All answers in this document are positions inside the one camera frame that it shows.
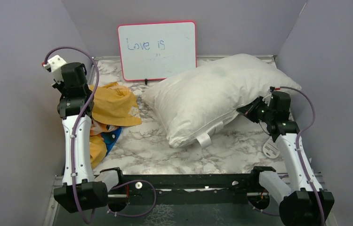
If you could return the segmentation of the blue yellow Mickey pillowcase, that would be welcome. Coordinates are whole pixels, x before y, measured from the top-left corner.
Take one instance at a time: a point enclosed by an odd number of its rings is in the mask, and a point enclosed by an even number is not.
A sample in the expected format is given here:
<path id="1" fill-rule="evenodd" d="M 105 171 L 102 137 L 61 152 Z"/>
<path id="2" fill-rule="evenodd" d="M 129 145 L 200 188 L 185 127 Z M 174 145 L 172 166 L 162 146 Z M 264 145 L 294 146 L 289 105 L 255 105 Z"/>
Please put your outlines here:
<path id="1" fill-rule="evenodd" d="M 137 98 L 130 88 L 112 82 L 99 86 L 94 96 L 89 154 L 94 169 L 107 155 L 103 133 L 142 124 Z"/>

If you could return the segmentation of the white pillow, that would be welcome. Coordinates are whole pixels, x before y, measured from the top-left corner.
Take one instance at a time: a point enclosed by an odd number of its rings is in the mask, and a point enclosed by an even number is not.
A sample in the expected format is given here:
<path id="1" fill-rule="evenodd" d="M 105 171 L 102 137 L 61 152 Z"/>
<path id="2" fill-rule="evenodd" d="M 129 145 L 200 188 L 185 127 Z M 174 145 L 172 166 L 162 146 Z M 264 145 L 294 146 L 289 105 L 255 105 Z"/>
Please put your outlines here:
<path id="1" fill-rule="evenodd" d="M 280 86 L 301 89 L 275 66 L 237 54 L 169 77 L 141 98 L 156 113 L 170 147 L 198 142 L 206 148 L 211 136 L 237 117 L 238 108 L 268 97 L 270 87 Z"/>

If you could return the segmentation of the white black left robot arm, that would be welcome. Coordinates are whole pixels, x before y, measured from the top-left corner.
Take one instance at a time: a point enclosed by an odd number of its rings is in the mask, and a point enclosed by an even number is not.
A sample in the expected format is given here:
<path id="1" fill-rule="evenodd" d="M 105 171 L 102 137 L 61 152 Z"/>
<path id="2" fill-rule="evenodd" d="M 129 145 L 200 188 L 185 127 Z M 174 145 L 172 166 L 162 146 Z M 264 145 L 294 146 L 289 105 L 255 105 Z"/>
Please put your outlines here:
<path id="1" fill-rule="evenodd" d="M 48 63 L 61 93 L 57 111 L 65 134 L 65 167 L 62 186 L 54 189 L 54 199 L 69 213 L 108 204 L 108 193 L 125 187 L 120 169 L 106 169 L 94 176 L 90 162 L 89 134 L 94 106 L 86 79 L 86 67 L 67 63 L 59 56 Z"/>

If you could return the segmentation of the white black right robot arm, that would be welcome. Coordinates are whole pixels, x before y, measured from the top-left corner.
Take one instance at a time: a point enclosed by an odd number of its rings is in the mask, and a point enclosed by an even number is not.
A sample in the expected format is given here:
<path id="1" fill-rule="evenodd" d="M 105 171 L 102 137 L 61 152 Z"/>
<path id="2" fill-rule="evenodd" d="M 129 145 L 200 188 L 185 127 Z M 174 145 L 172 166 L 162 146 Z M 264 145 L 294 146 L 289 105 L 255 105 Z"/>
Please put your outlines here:
<path id="1" fill-rule="evenodd" d="M 271 92 L 269 103 L 263 97 L 240 107 L 237 112 L 254 123 L 263 122 L 282 154 L 290 183 L 286 184 L 272 169 L 254 169 L 249 187 L 263 188 L 279 205 L 279 217 L 286 226 L 323 226 L 334 205 L 334 196 L 326 191 L 312 171 L 306 157 L 301 131 L 290 120 L 291 97 L 279 89 Z"/>

